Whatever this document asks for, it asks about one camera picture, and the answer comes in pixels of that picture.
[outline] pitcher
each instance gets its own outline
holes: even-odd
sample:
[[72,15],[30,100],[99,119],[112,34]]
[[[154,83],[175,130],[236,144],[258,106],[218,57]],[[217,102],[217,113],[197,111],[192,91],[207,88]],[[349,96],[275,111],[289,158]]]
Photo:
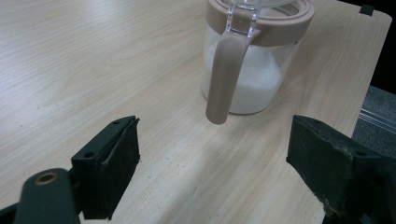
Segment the pitcher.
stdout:
[[267,108],[313,15],[309,0],[207,0],[206,117],[222,124]]

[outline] beige handle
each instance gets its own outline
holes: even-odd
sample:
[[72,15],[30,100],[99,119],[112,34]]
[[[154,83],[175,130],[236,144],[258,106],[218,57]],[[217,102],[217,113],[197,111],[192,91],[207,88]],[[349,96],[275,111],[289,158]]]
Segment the beige handle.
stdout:
[[206,117],[212,123],[222,124],[227,120],[248,46],[260,33],[255,30],[253,37],[227,31],[222,34],[213,60],[206,105]]

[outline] wood grain surface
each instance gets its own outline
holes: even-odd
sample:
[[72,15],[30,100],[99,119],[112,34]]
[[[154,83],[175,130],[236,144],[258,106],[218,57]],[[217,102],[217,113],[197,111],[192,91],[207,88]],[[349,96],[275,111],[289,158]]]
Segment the wood grain surface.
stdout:
[[0,208],[136,115],[141,162],[110,223],[321,223],[286,163],[292,115],[352,135],[391,18],[312,2],[272,105],[214,125],[200,90],[205,0],[0,1]]

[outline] white powder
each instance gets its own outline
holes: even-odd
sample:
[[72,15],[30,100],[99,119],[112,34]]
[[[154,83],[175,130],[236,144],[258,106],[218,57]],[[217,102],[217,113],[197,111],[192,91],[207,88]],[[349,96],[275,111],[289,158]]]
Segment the white powder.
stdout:
[[[216,44],[205,51],[205,77],[202,90],[207,98]],[[249,47],[242,63],[230,112],[251,114],[271,104],[283,76],[269,49]]]

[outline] light wood tabletop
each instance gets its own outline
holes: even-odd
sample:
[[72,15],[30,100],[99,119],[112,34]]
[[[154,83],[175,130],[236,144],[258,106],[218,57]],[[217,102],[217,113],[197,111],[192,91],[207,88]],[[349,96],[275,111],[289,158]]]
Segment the light wood tabletop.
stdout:
[[0,208],[135,115],[141,162],[110,223],[321,223],[286,163],[292,116],[352,135],[391,17],[312,3],[274,102],[215,125],[200,87],[205,0],[0,1]]

